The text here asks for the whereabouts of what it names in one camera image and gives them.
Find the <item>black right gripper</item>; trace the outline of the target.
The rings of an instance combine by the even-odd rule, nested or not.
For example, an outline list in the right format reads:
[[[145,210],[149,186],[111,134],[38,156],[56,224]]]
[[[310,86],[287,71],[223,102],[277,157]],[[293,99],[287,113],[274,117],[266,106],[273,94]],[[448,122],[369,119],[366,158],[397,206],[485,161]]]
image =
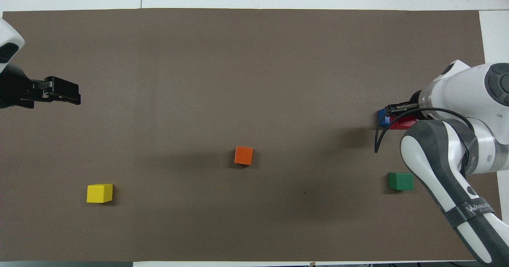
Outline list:
[[[420,107],[419,99],[421,92],[422,90],[416,91],[410,98],[410,101],[394,103],[385,106],[384,107],[385,116],[396,117],[400,116],[402,113],[411,111],[411,113],[409,113],[409,116],[412,116],[417,120],[427,120],[426,115],[424,115],[422,111],[417,111],[417,109]]]

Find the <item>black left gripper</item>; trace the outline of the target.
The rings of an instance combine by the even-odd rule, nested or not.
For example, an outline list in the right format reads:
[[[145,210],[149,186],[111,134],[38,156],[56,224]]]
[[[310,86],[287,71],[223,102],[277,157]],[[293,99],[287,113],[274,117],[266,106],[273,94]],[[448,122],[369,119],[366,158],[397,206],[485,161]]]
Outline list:
[[[0,75],[0,108],[21,106],[34,108],[34,102],[61,101],[81,104],[80,86],[55,76],[46,77],[41,87],[40,80],[31,80],[22,68],[9,63]]]

